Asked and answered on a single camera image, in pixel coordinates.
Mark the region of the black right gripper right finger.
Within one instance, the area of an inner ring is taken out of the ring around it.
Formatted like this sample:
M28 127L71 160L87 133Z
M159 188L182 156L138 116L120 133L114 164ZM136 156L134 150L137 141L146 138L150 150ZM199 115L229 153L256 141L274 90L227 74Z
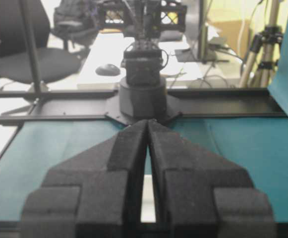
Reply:
M273 238L268 196L242 166L148 122L157 207L173 238Z

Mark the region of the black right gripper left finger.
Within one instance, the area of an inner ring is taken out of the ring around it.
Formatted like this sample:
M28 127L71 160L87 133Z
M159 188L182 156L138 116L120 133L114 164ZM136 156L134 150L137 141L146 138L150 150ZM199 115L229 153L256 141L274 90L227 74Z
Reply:
M125 238L140 223L147 121L51 167L23 206L23 238Z

